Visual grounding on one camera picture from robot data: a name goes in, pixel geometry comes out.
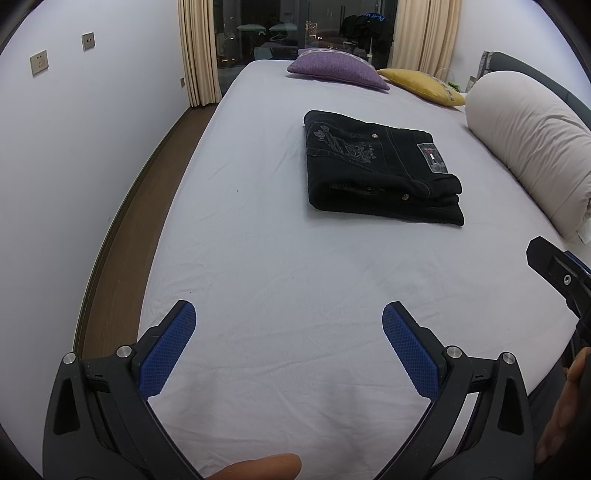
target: electrical outlet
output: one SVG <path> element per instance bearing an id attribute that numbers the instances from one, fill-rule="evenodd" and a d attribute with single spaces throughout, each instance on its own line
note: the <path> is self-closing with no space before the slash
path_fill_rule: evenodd
<path id="1" fill-rule="evenodd" d="M 89 48 L 94 48 L 94 47 L 95 47 L 95 33 L 90 32 L 90 33 L 85 33 L 84 35 L 82 35 L 82 49 L 84 49 L 84 51 L 86 51 Z"/>
<path id="2" fill-rule="evenodd" d="M 49 63 L 47 62 L 47 50 L 36 53 L 31 57 L 31 71 L 33 72 L 33 76 L 39 72 L 42 72 L 43 70 L 47 70 L 48 68 Z"/>

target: jeans label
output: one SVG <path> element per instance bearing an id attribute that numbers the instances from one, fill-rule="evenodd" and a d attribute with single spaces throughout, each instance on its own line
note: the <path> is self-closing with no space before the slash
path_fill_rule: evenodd
<path id="1" fill-rule="evenodd" d="M 445 162 L 443 161 L 439 150 L 432 143 L 421 143 L 417 147 L 423 153 L 423 157 L 427 160 L 427 165 L 433 173 L 448 173 Z"/>

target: gray headboard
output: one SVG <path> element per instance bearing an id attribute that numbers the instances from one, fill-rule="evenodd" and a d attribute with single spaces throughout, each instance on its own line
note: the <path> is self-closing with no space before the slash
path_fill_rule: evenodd
<path id="1" fill-rule="evenodd" d="M 581 100 L 570 93 L 561 84 L 556 83 L 550 77 L 544 75 L 539 70 L 529 66 L 521 60 L 514 59 L 500 51 L 486 51 L 482 54 L 480 68 L 478 69 L 478 78 L 490 72 L 499 70 L 512 70 L 513 72 L 525 73 L 527 76 L 540 82 L 545 87 L 558 95 L 564 103 L 573 109 L 580 119 L 591 129 L 591 109 L 589 109 Z"/>

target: white bed sheet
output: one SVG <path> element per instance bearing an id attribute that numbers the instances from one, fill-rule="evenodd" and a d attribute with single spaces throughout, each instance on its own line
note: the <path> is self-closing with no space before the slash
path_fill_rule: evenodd
<path id="1" fill-rule="evenodd" d="M 564 245 L 461 109 L 394 86 L 381 93 L 292 77 L 288 64 L 244 69 L 175 196 L 139 334 L 178 299 L 195 305 L 199 322 L 150 402 L 203 474 L 291 451 L 304 480 L 371 479 L 428 404 L 384 336 L 384 306 L 403 302 L 444 345 L 469 355 L 513 352 L 529 392 L 576 318 L 529 269 L 525 250 L 538 235 Z M 315 210 L 303 128 L 312 109 L 430 132 L 462 182 L 465 226 Z"/>

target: blue gripper pad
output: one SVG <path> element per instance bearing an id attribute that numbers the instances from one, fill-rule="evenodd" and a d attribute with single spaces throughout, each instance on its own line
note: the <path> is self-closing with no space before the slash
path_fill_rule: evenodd
<path id="1" fill-rule="evenodd" d="M 146 356 L 139 369 L 138 382 L 138 391 L 144 401 L 162 391 L 196 324 L 195 308 L 186 303 Z"/>
<path id="2" fill-rule="evenodd" d="M 572 252 L 570 252 L 569 250 L 567 250 L 566 252 L 564 252 L 564 254 L 569 257 L 573 262 L 575 262 L 578 266 L 580 266 L 583 270 L 585 270 L 589 275 L 591 275 L 591 269 L 582 262 L 581 259 L 579 259 L 579 257 L 577 257 L 576 255 L 574 255 Z"/>
<path id="3" fill-rule="evenodd" d="M 435 401 L 439 396 L 439 371 L 437 365 L 413 330 L 402 318 L 394 303 L 386 305 L 386 308 L 384 308 L 382 325 L 386 337 L 394 347 L 394 351 L 402 362 L 418 394 Z"/>

